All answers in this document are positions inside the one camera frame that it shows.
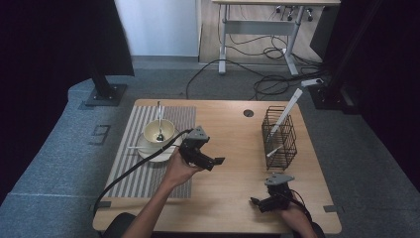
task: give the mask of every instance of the human arm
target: human arm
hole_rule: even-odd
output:
[[[202,171],[198,167],[189,166],[175,148],[170,156],[166,173],[157,188],[157,191],[131,223],[123,238],[137,237],[149,238],[154,231],[163,207],[170,193],[177,186],[188,181],[195,173]]]
[[[317,238],[312,228],[311,222],[303,213],[302,208],[293,202],[289,202],[287,209],[276,209],[274,211],[284,222],[294,231],[300,234],[302,238]]]

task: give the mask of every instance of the white wall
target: white wall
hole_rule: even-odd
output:
[[[201,0],[115,0],[132,56],[198,57]]]

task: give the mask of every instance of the desk leg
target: desk leg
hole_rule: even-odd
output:
[[[293,45],[296,41],[297,33],[299,32],[300,23],[302,21],[303,12],[305,11],[305,6],[299,7],[299,13],[297,15],[297,19],[294,22],[293,33],[291,34],[290,41],[287,44],[287,49],[283,49],[284,58],[286,59],[287,65],[289,67],[290,73],[292,75],[299,74],[296,69],[296,65],[294,64],[293,57],[291,52],[293,51]]]
[[[222,45],[219,54],[219,74],[226,73],[226,22],[228,21],[228,5],[224,5],[225,13],[222,19]]]

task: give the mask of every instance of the dish rack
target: dish rack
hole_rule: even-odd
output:
[[[296,133],[290,115],[287,115],[277,131],[271,134],[272,127],[283,111],[284,107],[282,106],[269,106],[262,121],[262,139],[267,170],[286,170],[297,154]]]

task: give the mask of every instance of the white desk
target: white desk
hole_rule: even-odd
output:
[[[290,36],[287,48],[283,49],[284,58],[292,75],[297,75],[291,53],[296,41],[305,6],[338,6],[340,0],[212,0],[213,3],[223,5],[222,45],[219,55],[219,73],[226,73],[226,34],[245,35],[278,35]],[[295,22],[268,21],[238,21],[229,19],[229,5],[293,5],[299,6],[299,13]]]

